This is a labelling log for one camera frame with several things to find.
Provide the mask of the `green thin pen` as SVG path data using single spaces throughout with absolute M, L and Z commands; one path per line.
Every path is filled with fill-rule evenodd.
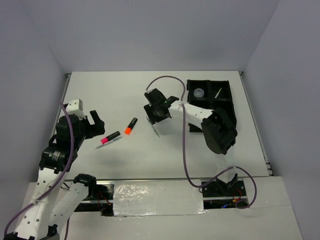
M 147 121 L 150 125 L 150 127 L 152 128 L 153 132 L 155 133 L 155 135 L 157 136 L 157 138 L 160 138 L 159 133 L 157 132 L 157 130 L 155 129 L 155 127 L 153 126 L 153 124 L 149 121 L 149 119 L 147 118 Z

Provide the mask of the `grey thin pen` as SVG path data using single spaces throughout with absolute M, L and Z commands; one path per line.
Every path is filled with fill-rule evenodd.
M 118 136 L 118 137 L 116 137 L 116 138 L 108 141 L 107 143 L 104 143 L 104 144 L 101 144 L 101 145 L 97 146 L 95 149 L 97 150 L 97 149 L 103 148 L 103 147 L 105 147 L 105 146 L 107 146 L 107 145 L 110 145 L 110 144 L 116 142 L 116 141 L 119 141 L 119 140 L 122 139 L 122 138 L 123 138 L 122 136 Z

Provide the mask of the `orange highlighter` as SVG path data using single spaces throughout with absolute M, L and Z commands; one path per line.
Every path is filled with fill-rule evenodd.
M 138 119 L 137 119 L 136 117 L 134 117 L 134 118 L 130 121 L 129 125 L 127 126 L 127 128 L 126 128 L 125 131 L 124 131 L 124 133 L 125 133 L 126 135 L 130 135 L 130 134 L 131 134 L 131 132 L 132 132 L 134 126 L 136 125 L 137 121 L 138 121 Z

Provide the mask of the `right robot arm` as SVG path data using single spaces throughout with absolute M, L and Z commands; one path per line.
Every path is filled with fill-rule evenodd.
M 151 125 L 166 119 L 182 120 L 182 160 L 184 173 L 189 183 L 195 188 L 205 187 L 192 182 L 187 168 L 186 158 L 186 128 L 187 124 L 202 130 L 204 141 L 210 151 L 214 153 L 217 175 L 209 182 L 220 180 L 217 184 L 218 192 L 223 196 L 230 195 L 234 189 L 234 181 L 238 179 L 234 167 L 234 145 L 238 132 L 235 125 L 222 108 L 215 110 L 194 106 L 175 96 L 166 98 L 161 91 L 154 88 L 147 90 L 144 96 L 148 104 L 143 108 Z

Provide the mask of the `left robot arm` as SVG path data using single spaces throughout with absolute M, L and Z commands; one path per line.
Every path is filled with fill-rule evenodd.
M 90 111 L 93 124 L 87 117 L 80 118 L 69 110 L 64 113 L 56 124 L 56 134 L 42 152 L 32 200 L 13 217 L 15 220 L 22 216 L 16 229 L 8 232 L 5 228 L 5 240 L 58 240 L 80 202 L 97 196 L 96 178 L 80 173 L 73 179 L 64 197 L 57 199 L 84 140 L 105 133 L 105 123 L 95 110 Z

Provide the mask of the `clear round pin jar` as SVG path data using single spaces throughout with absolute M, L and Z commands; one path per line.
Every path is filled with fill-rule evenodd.
M 205 96 L 205 91 L 202 88 L 196 88 L 193 91 L 193 96 L 195 98 L 203 98 Z

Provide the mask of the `pink highlighter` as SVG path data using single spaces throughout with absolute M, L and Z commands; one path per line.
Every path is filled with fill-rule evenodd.
M 110 135 L 107 135 L 106 137 L 102 138 L 100 140 L 100 142 L 101 142 L 102 145 L 104 145 L 104 144 L 110 142 L 111 140 L 119 137 L 120 135 L 121 135 L 121 133 L 119 131 L 116 131 L 116 132 L 114 132 L 114 133 L 112 133 Z

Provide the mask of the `yellow thin pen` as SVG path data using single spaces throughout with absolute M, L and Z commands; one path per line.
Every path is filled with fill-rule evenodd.
M 221 87 L 221 88 L 217 91 L 217 93 L 216 93 L 216 95 L 214 96 L 214 98 L 215 98 L 215 99 L 218 99 L 218 98 L 221 96 L 222 92 L 223 92 L 223 88 Z

